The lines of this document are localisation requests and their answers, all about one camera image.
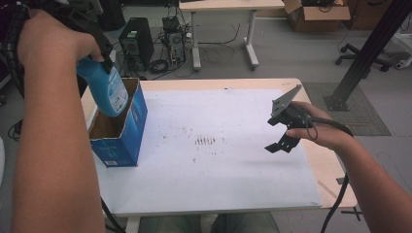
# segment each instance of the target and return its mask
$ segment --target cardboard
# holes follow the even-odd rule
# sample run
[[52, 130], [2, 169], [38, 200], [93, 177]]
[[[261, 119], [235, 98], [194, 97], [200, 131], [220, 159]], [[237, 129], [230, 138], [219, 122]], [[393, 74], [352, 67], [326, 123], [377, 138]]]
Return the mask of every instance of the cardboard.
[[336, 30], [341, 20], [349, 20], [349, 8], [336, 0], [330, 8], [303, 7], [299, 0], [284, 0], [288, 22], [294, 31], [326, 32]]
[[148, 108], [138, 79], [123, 79], [129, 100], [117, 117], [97, 111], [88, 134], [91, 148], [106, 167], [136, 166]]
[[373, 30], [392, 0], [347, 0], [351, 19], [344, 24], [351, 30]]

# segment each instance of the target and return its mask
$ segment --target gray floor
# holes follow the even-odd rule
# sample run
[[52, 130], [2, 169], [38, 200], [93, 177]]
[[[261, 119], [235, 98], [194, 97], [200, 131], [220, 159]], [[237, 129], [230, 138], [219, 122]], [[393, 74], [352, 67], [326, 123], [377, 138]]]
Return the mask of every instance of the gray floor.
[[[128, 10], [127, 15], [133, 16], [137, 12], [138, 10]], [[148, 11], [141, 13], [137, 15], [144, 17], [143, 14], [147, 14]], [[158, 21], [151, 25], [158, 26]], [[153, 37], [157, 35], [158, 30], [158, 28], [152, 29]], [[246, 35], [246, 32], [247, 26], [242, 25], [239, 36], [234, 42], [227, 44], [228, 48], [202, 46], [201, 56], [204, 60], [200, 72], [193, 73], [191, 64], [188, 63], [160, 80], [298, 78], [307, 83], [339, 83], [351, 65], [351, 61], [343, 61], [339, 66], [334, 64], [339, 55], [337, 48], [339, 43], [341, 45], [351, 43], [361, 47], [370, 33], [348, 31], [344, 26], [330, 33], [295, 33], [284, 19], [259, 19], [253, 44], [260, 66], [252, 71], [242, 46], [243, 35]], [[108, 36], [116, 38], [119, 33], [119, 31], [111, 32]], [[230, 25], [201, 25], [198, 27], [198, 33], [203, 42], [227, 41], [235, 34]], [[160, 46], [156, 45], [155, 50], [154, 59], [158, 59]], [[408, 56], [392, 43], [388, 44], [382, 55], [395, 63]], [[148, 73], [141, 75], [145, 75], [149, 80], [157, 77]], [[403, 70], [391, 68], [384, 73], [379, 71], [379, 66], [373, 66], [367, 79], [360, 82], [360, 87], [388, 126], [392, 136], [357, 137], [409, 193], [412, 192], [412, 172], [409, 169], [409, 164], [412, 162], [410, 158], [412, 124], [409, 122], [412, 115], [410, 86], [412, 86], [411, 67]], [[8, 103], [0, 107], [0, 136], [6, 148], [5, 175], [0, 188], [0, 230], [10, 232], [12, 181], [18, 143], [10, 139], [7, 132], [22, 118], [23, 102], [11, 84], [2, 91], [7, 95]], [[319, 210], [277, 212], [273, 215], [281, 232], [319, 232], [326, 214], [327, 210]], [[353, 215], [336, 213], [329, 223], [327, 232], [368, 232], [368, 230], [362, 217], [358, 221]]]

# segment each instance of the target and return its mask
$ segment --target forearm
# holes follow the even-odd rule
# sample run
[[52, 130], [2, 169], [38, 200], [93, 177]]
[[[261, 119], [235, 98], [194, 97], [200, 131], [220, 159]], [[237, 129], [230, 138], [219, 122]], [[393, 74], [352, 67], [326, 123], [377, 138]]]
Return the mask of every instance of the forearm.
[[75, 68], [75, 57], [62, 58], [58, 52], [55, 57], [39, 55], [25, 66], [25, 116], [14, 190], [16, 232], [73, 227], [79, 227], [76, 232], [104, 231]]
[[356, 140], [338, 150], [371, 232], [410, 232], [412, 199]]

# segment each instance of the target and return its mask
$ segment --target blue spray bottle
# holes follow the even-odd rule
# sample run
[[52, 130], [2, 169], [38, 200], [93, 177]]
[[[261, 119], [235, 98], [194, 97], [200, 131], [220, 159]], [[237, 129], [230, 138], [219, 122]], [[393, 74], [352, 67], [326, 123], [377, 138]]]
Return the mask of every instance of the blue spray bottle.
[[77, 73], [86, 80], [99, 110], [107, 117], [117, 117], [126, 107], [128, 95], [118, 69], [108, 74], [103, 65], [89, 57], [79, 61]]

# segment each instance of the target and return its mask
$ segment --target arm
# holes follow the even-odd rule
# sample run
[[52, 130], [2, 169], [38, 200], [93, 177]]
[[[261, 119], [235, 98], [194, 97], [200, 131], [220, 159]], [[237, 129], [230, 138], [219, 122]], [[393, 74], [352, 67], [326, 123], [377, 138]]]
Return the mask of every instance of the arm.
[[[330, 116], [308, 103], [294, 102], [312, 117]], [[318, 139], [312, 140], [306, 129], [291, 129], [287, 134], [312, 140], [334, 150], [341, 158], [351, 186], [371, 232], [411, 232], [412, 197], [406, 193], [354, 138], [332, 126], [316, 124]]]
[[99, 48], [41, 11], [22, 29], [25, 115], [14, 183], [13, 232], [104, 232], [76, 64]]

